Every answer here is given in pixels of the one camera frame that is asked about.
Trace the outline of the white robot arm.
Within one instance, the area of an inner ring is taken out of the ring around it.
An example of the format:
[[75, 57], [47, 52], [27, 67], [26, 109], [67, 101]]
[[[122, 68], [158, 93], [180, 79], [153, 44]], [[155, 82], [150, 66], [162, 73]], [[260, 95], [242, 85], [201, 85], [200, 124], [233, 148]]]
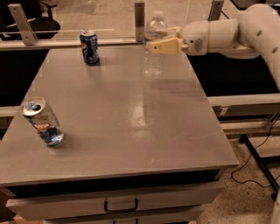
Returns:
[[166, 36], [146, 42], [145, 48], [155, 54], [220, 53], [233, 59], [260, 56], [280, 88], [280, 16], [267, 4], [253, 4], [236, 18], [196, 21], [165, 32]]

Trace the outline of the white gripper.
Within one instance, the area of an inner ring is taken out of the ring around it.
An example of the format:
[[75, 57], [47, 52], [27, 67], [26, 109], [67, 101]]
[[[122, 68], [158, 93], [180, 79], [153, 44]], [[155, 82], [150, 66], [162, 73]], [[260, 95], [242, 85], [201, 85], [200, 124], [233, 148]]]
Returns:
[[184, 51], [190, 56], [205, 55], [208, 50], [209, 22], [196, 21], [167, 29], [168, 35], [176, 38], [148, 41], [146, 48], [155, 54], [177, 54]]

